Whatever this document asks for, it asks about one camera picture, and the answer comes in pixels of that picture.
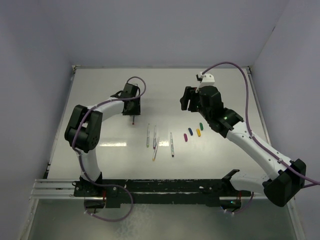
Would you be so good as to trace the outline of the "green pen cap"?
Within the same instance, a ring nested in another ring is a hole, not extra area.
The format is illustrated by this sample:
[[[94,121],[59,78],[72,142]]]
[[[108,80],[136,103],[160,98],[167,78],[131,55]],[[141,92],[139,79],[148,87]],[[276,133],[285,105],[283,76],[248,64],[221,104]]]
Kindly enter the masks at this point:
[[[199,123],[199,127],[200,127],[200,130],[201,130],[201,131],[204,130],[203,124],[202,124],[201,122]]]

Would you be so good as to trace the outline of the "green marker pen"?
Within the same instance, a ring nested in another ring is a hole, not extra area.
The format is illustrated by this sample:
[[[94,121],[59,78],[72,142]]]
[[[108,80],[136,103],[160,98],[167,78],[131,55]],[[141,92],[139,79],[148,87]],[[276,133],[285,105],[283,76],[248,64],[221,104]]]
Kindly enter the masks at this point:
[[[146,147],[150,146],[150,124],[147,125],[147,133],[146,133]]]

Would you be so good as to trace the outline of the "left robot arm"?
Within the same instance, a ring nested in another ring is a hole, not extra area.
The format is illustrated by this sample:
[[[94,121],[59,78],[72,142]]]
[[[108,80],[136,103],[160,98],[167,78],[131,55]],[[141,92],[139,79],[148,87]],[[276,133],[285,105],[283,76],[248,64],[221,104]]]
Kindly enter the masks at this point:
[[[102,123],[115,116],[139,115],[141,90],[136,84],[126,83],[123,90],[107,100],[92,106],[76,105],[67,124],[64,138],[76,153],[80,165],[80,178],[87,181],[85,190],[91,196],[103,191],[102,171],[98,166],[96,147],[100,141]]]

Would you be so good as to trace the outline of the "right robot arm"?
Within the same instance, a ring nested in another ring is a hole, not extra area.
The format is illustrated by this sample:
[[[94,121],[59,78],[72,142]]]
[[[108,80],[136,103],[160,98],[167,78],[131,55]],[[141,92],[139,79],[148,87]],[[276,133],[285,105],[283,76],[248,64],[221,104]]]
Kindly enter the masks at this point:
[[[238,191],[264,194],[274,205],[284,207],[304,187],[306,164],[301,159],[292,160],[281,154],[249,132],[244,119],[224,107],[221,93],[215,86],[187,86],[179,101],[183,111],[200,113],[214,132],[241,148],[264,171],[254,176],[232,170],[222,183],[226,195],[233,196]]]

